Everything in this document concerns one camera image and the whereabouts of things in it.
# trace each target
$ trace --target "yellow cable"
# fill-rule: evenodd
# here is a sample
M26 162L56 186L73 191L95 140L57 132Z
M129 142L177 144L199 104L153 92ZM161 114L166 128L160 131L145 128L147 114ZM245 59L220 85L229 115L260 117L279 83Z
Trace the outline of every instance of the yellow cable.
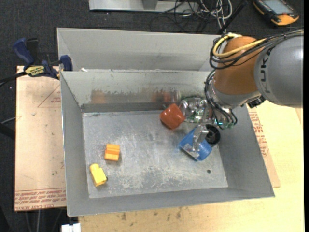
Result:
M231 33L231 34L228 34L228 35L222 37L222 38L215 44L215 46L213 47L213 50L212 50L213 55L216 56L216 57L218 57L218 58L225 58L225 57L228 57L228 56L230 56L230 55L232 55L232 54L234 54L234 53L236 53L236 52L239 52L239 51L241 51L241 50L251 48L251 47L253 47L253 46L257 45L257 44L260 44L260 43L263 42L264 40L266 40L266 38L265 38L265 39L261 39L261 40L252 42L252 43L250 43L250 44L244 45L244 46L242 46L242 47L236 48L236 49L234 49L234 50L232 50L232 51L225 52L225 53L217 53L217 52L216 52L217 49L218 49L218 47L219 47L219 45L221 45L225 40L227 40L227 39L229 39L229 38L236 38L236 37L239 37L239 36L241 36L241 35Z

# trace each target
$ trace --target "handheld device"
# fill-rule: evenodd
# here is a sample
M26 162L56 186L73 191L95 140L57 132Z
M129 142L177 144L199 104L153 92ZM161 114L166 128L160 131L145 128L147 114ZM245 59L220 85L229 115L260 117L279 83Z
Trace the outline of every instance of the handheld device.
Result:
M284 0L254 0L254 7L263 18L277 26L286 26L298 20L297 11Z

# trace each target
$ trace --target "wire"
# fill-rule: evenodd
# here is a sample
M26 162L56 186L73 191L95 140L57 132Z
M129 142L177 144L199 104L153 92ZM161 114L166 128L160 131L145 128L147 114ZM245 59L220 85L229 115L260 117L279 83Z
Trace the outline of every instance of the wire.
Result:
M38 213L36 232L39 232L39 229L40 229L40 217L41 217L41 210L39 210L39 213Z
M32 232L32 228L30 227L30 222L29 222L29 217L28 217L28 212L25 212L25 216L26 216L26 222L27 222L27 227L29 232Z
M8 122L10 122L10 121L12 121L12 120L14 120L14 119L16 119L16 117L6 119L6 120L2 121L1 124L8 123Z
M281 43L282 41L285 41L292 37L301 36L303 34L304 34L303 29L296 29L296 30L292 30L286 33L281 33L281 34L273 35L273 36L266 37L260 40L256 40L250 44L244 45L242 47L231 50L229 52L218 53L218 50L220 49L223 42L241 36L239 34L229 33L227 35L222 36L221 38L217 38L214 41L214 45L210 53L210 65L214 69L225 69L231 66L237 66L255 57L264 48L275 47L277 44ZM244 56L247 56L251 53L254 53L254 54L253 56L250 56L249 59L244 60L242 63L236 64ZM220 67L215 66L213 64L214 62L221 63L223 66L220 66Z
M53 225L53 227L52 227L51 232L54 232L54 230L55 230L55 228L56 228L56 226L57 226L57 223L58 223L58 221L59 221L59 218L60 218L61 213L62 213L62 209L60 209L60 211L59 211L59 213L58 213L58 215L57 215L57 217L56 217L56 219L55 219L55 222L54 222L54 225Z
M212 114L213 114L213 116L215 118L215 121L216 121L218 127L220 129L224 130L225 128L220 125L219 119L218 119L217 114L216 114L215 111L218 111L221 115L223 115L226 118L227 123L229 124L229 126L236 125L237 118L236 118L235 114L232 112L232 109L229 109L229 113L228 113L218 103L216 103L213 100L213 98L211 98L209 96L208 89L209 89L209 85L211 84L211 81L212 81L212 79L214 77L214 73L215 73L215 70L211 71L211 73L206 78L204 92L205 92L207 104L209 104L211 106Z
M183 12L177 12L176 9L183 4L187 4L189 8L185 9ZM226 15L224 12L225 7L227 7L228 11ZM217 20L221 28L225 20L232 15L232 10L232 3L230 0L176 0L173 8L163 11L159 13L158 16L152 18L149 27L150 31L153 31L152 23L155 19L168 18L168 20L172 21L181 31L186 32L185 27L190 21L204 21L203 27L201 26L202 23L198 25L195 31L197 33L198 30L204 30L208 22L214 20ZM173 12L173 19L170 16L163 15L168 12Z

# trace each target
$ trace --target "black floor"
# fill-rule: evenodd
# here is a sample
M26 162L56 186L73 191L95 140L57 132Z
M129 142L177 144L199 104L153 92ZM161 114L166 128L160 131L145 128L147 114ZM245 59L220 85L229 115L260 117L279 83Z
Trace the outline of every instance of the black floor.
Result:
M38 38L39 57L57 59L56 28L93 28L134 31L160 31L198 34L217 34L216 21L200 18L173 22L173 14L136 12L91 12L89 0L0 0L0 79L15 74L16 65L24 65L12 50L14 42L22 37ZM231 0L234 9L243 0ZM253 8L251 1L240 11L227 28L229 32L262 38L304 26L304 0L286 0L300 13L300 18L290 27L278 28L266 23ZM16 82L0 87L0 122L15 117ZM14 130L14 120L4 124ZM41 232L50 232L54 226L74 222L65 210L50 209L40 213L14 212L14 139L0 133L0 231L36 231L40 214Z

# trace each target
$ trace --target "orange block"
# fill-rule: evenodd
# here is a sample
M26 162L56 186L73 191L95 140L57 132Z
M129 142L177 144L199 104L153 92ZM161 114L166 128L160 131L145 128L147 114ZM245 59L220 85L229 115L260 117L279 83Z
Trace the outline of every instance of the orange block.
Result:
M175 129L184 122L185 116L180 108L173 103L160 113L160 120L170 129Z
M111 145L107 144L105 149L105 160L114 160L118 161L120 153L120 146L119 145Z

